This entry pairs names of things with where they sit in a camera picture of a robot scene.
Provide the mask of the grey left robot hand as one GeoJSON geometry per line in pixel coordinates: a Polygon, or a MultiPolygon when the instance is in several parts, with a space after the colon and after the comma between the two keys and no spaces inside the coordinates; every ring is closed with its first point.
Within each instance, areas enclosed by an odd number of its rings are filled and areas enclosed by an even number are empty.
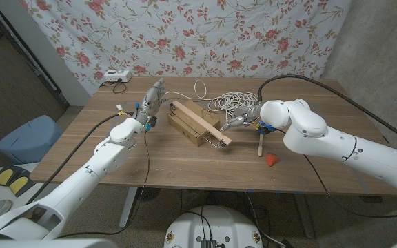
{"type": "Polygon", "coordinates": [[[147,91],[140,106],[136,109],[134,118],[144,126],[146,131],[149,131],[156,125],[156,113],[159,111],[162,103],[167,101],[167,99],[163,97],[165,95],[164,82],[164,78],[160,78],[147,91]]]}

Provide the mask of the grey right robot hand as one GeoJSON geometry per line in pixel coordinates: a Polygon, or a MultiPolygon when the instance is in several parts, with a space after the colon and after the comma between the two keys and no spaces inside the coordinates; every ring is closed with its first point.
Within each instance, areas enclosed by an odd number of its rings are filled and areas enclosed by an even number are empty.
{"type": "Polygon", "coordinates": [[[224,132],[231,127],[249,125],[251,122],[255,121],[260,117],[260,111],[262,106],[263,104],[259,103],[256,105],[248,105],[236,108],[231,114],[231,117],[220,128],[220,131],[224,132]]]}

